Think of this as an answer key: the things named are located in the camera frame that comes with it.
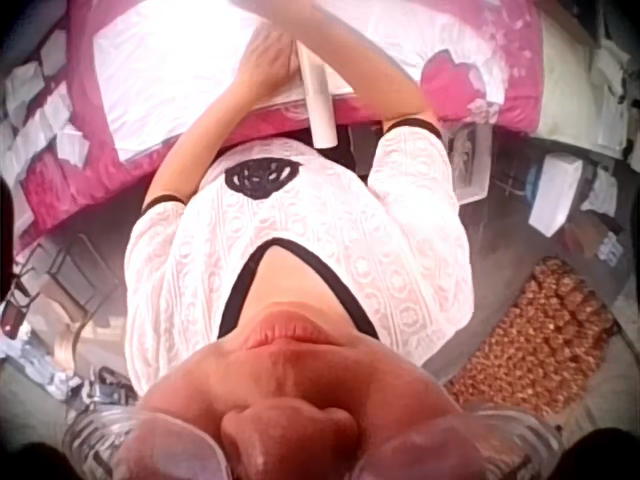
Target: patterned rug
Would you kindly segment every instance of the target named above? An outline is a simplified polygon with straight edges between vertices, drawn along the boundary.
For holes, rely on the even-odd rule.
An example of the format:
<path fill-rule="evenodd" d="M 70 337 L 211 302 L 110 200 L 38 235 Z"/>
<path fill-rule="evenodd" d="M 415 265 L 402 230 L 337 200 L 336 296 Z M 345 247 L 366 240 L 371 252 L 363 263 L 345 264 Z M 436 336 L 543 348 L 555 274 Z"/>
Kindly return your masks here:
<path fill-rule="evenodd" d="M 580 399 L 614 317 L 562 260 L 543 259 L 505 318 L 446 389 L 461 405 L 490 402 L 546 416 Z"/>

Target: black sleeve cuff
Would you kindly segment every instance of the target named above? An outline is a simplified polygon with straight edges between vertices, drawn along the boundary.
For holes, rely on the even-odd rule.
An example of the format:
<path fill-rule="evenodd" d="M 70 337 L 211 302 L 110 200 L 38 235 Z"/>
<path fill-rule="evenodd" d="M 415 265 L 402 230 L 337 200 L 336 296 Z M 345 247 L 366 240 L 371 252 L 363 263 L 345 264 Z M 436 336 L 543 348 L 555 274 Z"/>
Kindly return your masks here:
<path fill-rule="evenodd" d="M 410 117 L 410 118 L 404 118 L 402 120 L 398 120 L 396 123 L 391 125 L 391 127 L 389 127 L 389 129 L 385 132 L 385 135 L 395 130 L 396 128 L 400 128 L 400 127 L 422 128 L 423 130 L 426 130 L 427 132 L 433 134 L 438 140 L 440 140 L 440 142 L 444 144 L 444 141 L 442 140 L 442 133 L 440 133 L 440 130 L 438 130 L 438 128 L 433 123 L 427 122 L 422 118 L 416 118 L 416 117 Z"/>
<path fill-rule="evenodd" d="M 147 214 L 147 212 L 149 212 L 149 210 L 151 210 L 153 207 L 160 205 L 161 203 L 168 203 L 168 202 L 178 202 L 184 205 L 184 200 L 182 200 L 180 197 L 176 195 L 160 195 L 159 197 L 152 199 L 149 203 L 147 203 L 143 207 L 140 217 L 144 217 Z"/>

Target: pink bedsheet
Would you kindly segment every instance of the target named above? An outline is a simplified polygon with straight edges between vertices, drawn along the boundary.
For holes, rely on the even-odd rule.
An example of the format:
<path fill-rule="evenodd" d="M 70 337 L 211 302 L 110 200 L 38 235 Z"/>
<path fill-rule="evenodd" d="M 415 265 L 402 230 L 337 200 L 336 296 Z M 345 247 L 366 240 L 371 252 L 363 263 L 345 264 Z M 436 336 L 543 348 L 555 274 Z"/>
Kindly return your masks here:
<path fill-rule="evenodd" d="M 84 168 L 59 160 L 48 148 L 31 162 L 21 182 L 35 217 L 22 235 L 25 247 L 79 210 L 104 202 L 152 174 L 171 148 L 166 142 L 155 150 L 121 163 L 114 148 L 94 68 L 93 35 L 143 0 L 69 2 L 69 64 L 65 73 L 73 104 L 72 122 L 91 142 Z M 538 127 L 543 92 L 542 27 L 533 0 L 415 0 L 453 15 L 502 51 L 508 66 L 505 102 L 486 101 L 482 81 L 474 67 L 455 64 L 447 51 L 430 58 L 421 84 L 445 120 L 491 122 L 532 133 Z M 290 115 L 291 107 L 254 112 L 235 130 L 227 144 L 304 128 L 307 121 Z M 371 120 L 355 98 L 336 102 L 341 124 Z"/>

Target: white paper tube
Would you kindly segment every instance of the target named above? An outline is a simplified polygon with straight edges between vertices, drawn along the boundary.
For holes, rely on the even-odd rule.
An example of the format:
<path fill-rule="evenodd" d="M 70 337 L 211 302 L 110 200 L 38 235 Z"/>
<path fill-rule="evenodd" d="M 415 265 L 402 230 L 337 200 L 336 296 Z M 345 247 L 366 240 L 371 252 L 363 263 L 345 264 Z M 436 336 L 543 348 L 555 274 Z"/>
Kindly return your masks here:
<path fill-rule="evenodd" d="M 338 145 L 333 99 L 324 63 L 311 50 L 298 43 L 300 70 L 309 112 L 311 137 L 315 148 L 332 148 Z"/>

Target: white lace top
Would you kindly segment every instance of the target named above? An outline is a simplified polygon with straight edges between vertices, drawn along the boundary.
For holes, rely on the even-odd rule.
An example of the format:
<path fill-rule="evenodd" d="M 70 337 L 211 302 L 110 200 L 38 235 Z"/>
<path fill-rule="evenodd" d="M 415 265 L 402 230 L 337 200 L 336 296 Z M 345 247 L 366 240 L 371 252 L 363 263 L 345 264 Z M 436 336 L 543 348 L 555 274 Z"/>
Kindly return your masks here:
<path fill-rule="evenodd" d="M 252 175 L 230 175 L 260 158 L 292 161 L 267 174 L 288 183 L 256 194 Z M 385 135 L 368 187 L 298 142 L 252 142 L 217 160 L 188 205 L 158 204 L 133 229 L 125 353 L 139 393 L 217 340 L 240 271 L 272 238 L 318 256 L 360 302 L 380 341 L 417 365 L 471 318 L 467 237 L 434 135 L 408 126 Z"/>

